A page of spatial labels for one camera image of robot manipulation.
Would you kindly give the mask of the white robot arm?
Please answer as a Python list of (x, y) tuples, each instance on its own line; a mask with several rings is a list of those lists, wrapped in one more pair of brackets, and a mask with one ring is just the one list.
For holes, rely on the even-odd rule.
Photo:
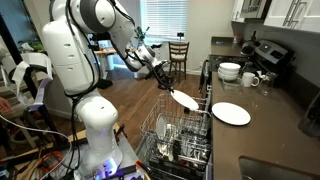
[(99, 72), (87, 36), (108, 34), (129, 70), (147, 67), (164, 88), (171, 88), (174, 80), (165, 74), (164, 62), (155, 57), (150, 47), (142, 45), (133, 53), (127, 52), (135, 23), (117, 0), (50, 0), (50, 15), (51, 21), (42, 30), (43, 43), (72, 109), (86, 127), (89, 144), (75, 176), (112, 176), (123, 161), (113, 132), (118, 112), (97, 91)]

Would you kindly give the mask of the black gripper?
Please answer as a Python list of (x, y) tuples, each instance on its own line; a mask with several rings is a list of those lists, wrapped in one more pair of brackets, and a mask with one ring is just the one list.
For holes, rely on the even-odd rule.
[(153, 68), (153, 74), (158, 81), (158, 87), (160, 89), (168, 90), (172, 87), (174, 83), (173, 78), (165, 73), (161, 65)]

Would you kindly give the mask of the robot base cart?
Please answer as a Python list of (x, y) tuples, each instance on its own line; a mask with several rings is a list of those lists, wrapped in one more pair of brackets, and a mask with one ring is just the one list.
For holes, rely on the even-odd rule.
[(147, 180), (146, 171), (137, 164), (138, 157), (127, 138), (121, 134), (104, 150), (94, 152), (89, 144), (80, 146), (80, 162), (73, 180)]

